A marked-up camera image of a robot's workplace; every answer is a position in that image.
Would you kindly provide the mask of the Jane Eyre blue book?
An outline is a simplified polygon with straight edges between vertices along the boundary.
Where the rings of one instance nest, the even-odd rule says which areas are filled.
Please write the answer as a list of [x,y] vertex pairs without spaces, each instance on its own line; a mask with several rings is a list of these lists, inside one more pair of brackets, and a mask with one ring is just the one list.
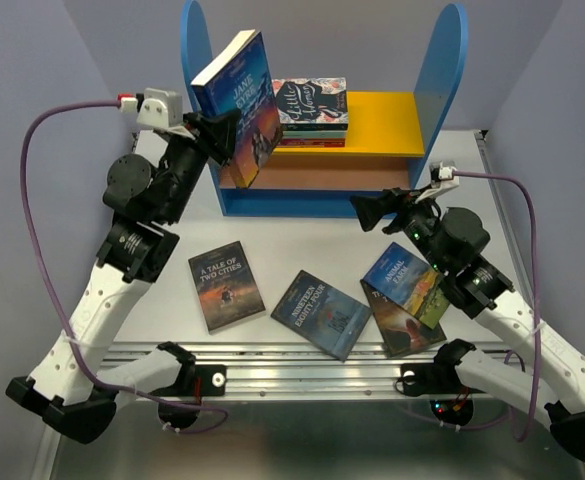
[[239,31],[190,86],[208,117],[241,111],[234,156],[226,170],[236,187],[249,187],[283,133],[261,32]]

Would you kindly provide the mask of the Animal Farm blue book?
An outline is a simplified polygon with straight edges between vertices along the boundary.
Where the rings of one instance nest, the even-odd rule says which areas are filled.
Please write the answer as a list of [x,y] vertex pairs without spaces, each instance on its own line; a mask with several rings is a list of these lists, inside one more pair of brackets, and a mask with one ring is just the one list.
[[430,329],[439,325],[450,302],[440,289],[443,276],[393,242],[363,277],[363,283]]

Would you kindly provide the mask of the Nineteen Eighty-Four dark book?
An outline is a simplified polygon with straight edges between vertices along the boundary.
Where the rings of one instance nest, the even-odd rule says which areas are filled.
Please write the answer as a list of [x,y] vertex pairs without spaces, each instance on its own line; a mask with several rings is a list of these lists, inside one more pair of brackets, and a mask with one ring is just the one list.
[[371,309],[301,270],[271,317],[325,354],[345,362],[371,316]]

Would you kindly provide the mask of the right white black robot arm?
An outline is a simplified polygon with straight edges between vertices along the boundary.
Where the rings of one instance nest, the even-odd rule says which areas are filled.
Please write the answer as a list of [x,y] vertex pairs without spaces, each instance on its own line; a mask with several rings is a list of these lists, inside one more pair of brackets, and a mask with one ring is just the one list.
[[490,235],[481,219],[462,207],[440,211],[425,190],[391,189],[350,202],[364,231],[392,215],[384,233],[404,233],[443,275],[440,287],[450,303],[499,337],[531,370],[517,371],[454,340],[433,363],[435,384],[444,390],[468,386],[533,413],[567,453],[585,463],[585,355],[540,319],[538,308],[482,256]]

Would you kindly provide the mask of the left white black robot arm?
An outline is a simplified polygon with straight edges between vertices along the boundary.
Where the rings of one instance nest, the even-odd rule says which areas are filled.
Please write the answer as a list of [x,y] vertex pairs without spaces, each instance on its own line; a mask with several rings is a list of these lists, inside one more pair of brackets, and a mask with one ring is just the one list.
[[158,280],[179,241],[167,231],[183,214],[205,165],[232,158],[238,109],[217,116],[180,114],[158,127],[167,148],[158,164],[130,153],[107,173],[103,202],[113,220],[80,301],[62,314],[62,332],[31,373],[13,378],[7,396],[45,424],[81,444],[96,440],[116,413],[137,398],[155,401],[165,429],[188,433],[213,373],[174,342],[120,367],[100,370],[110,346],[138,301]]

